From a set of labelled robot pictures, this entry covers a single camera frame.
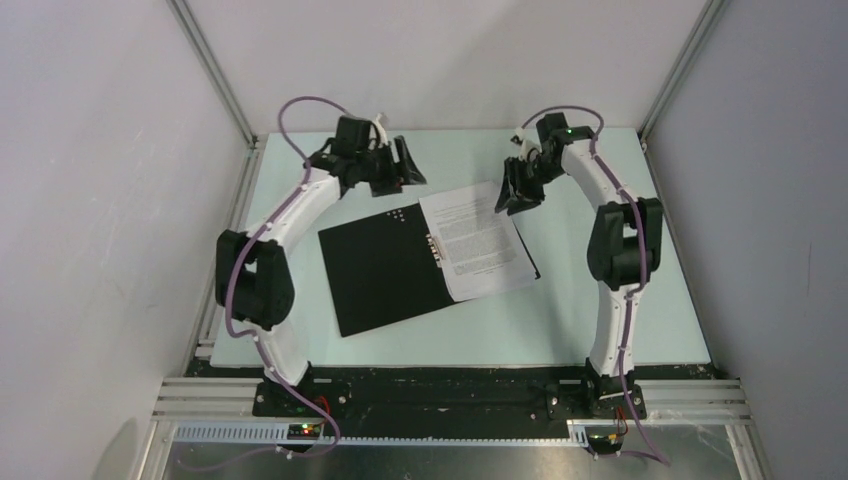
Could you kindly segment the red folder with black inside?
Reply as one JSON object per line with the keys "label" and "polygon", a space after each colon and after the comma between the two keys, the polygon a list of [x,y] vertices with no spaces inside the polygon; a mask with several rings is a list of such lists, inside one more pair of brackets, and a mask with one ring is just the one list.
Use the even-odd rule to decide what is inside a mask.
{"label": "red folder with black inside", "polygon": [[435,240],[419,203],[320,231],[342,336],[448,308]]}

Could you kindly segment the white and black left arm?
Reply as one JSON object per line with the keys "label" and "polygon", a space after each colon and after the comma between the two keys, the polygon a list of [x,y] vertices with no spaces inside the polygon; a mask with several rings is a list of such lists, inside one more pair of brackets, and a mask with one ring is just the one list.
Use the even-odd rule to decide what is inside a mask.
{"label": "white and black left arm", "polygon": [[219,235],[215,297],[225,329],[253,344],[266,376],[280,384],[277,403],[290,415],[305,415],[316,399],[314,387],[302,380],[310,362],[287,319],[295,301],[289,266],[294,247],[360,183],[385,196],[425,182],[403,136],[389,137],[379,118],[343,115],[335,133],[304,157],[298,182],[277,207],[243,231]]}

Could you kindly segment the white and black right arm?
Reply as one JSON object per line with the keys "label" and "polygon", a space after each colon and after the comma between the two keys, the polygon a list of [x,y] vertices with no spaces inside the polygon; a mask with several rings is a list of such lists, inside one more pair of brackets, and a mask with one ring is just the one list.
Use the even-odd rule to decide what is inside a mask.
{"label": "white and black right arm", "polygon": [[593,346],[580,392],[584,410],[608,416],[633,397],[633,324],[643,290],[662,253],[663,206],[638,196],[599,152],[604,121],[572,126],[566,107],[548,107],[516,129],[519,152],[504,162],[495,210],[509,215],[539,206],[545,187],[563,175],[579,186],[595,212],[587,264],[599,287]]}

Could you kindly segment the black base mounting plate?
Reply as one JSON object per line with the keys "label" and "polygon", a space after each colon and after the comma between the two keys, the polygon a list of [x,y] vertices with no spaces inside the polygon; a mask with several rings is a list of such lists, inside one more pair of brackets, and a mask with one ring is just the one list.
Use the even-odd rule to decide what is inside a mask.
{"label": "black base mounting plate", "polygon": [[643,420],[645,401],[633,397],[610,410],[587,403],[584,367],[311,367],[289,393],[263,378],[256,417],[318,418],[327,412],[343,436],[449,437],[568,434],[567,421]]}

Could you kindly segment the aluminium frame rail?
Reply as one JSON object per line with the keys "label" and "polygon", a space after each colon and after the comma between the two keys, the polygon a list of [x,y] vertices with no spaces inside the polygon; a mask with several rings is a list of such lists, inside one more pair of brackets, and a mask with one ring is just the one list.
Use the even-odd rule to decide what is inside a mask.
{"label": "aluminium frame rail", "polygon": [[203,28],[189,1],[167,0],[175,20],[183,31],[208,80],[221,101],[225,112],[234,124],[239,136],[248,148],[257,143],[257,134],[251,127],[236,93],[229,82]]}

